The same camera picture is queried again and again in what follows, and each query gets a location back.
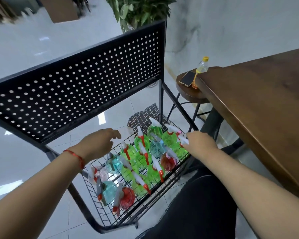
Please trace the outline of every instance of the red bracelet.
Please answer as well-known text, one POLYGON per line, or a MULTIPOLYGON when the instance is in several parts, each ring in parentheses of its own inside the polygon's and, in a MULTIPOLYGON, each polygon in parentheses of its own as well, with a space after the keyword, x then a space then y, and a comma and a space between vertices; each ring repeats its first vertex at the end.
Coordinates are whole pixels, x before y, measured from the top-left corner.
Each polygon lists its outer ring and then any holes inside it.
POLYGON ((68 149, 65 149, 64 152, 69 152, 71 153, 73 156, 76 156, 79 160, 80 160, 80 166, 81 166, 81 169, 83 170, 84 169, 84 162, 83 162, 83 158, 79 155, 77 155, 76 153, 72 152, 71 150, 68 150, 68 149))

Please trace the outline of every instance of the checkered cloth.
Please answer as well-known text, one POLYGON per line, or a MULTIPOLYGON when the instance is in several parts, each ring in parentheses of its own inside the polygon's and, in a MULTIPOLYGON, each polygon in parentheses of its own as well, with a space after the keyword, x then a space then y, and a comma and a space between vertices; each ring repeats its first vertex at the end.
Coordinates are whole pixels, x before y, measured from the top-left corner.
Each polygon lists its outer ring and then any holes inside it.
MULTIPOLYGON (((147 128, 151 125, 151 121, 149 120, 150 117, 156 119, 157 121, 159 120, 159 108, 156 103, 150 105, 144 111, 137 112, 132 115, 128 120, 127 126, 133 128, 134 133, 137 133, 137 126, 140 126, 142 132, 146 134, 147 128)), ((168 123, 164 116, 162 123, 168 123)))

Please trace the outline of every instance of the tabletop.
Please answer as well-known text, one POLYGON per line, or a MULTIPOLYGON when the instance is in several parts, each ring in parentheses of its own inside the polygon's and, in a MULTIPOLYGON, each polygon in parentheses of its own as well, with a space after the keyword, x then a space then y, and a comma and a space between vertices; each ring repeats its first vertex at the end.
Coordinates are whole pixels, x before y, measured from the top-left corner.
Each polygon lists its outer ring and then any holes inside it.
POLYGON ((202 73, 197 86, 299 197, 299 49, 202 73))

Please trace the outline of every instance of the person's leg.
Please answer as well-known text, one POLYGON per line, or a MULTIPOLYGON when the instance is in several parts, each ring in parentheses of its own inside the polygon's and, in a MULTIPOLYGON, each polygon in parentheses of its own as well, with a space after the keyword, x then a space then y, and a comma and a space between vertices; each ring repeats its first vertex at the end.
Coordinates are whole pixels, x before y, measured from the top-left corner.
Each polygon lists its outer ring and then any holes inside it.
POLYGON ((171 202, 159 223, 138 238, 235 238, 237 205, 207 169, 198 172, 171 202))

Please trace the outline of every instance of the smartphone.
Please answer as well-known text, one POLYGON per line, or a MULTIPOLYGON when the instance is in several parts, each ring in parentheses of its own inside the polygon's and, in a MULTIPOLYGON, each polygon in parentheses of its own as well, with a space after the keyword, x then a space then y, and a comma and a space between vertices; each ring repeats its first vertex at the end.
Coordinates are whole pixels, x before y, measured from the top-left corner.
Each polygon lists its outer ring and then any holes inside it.
POLYGON ((182 85, 185 85, 186 87, 189 87, 192 82, 194 81, 195 73, 192 71, 188 71, 183 78, 180 79, 180 83, 182 85))

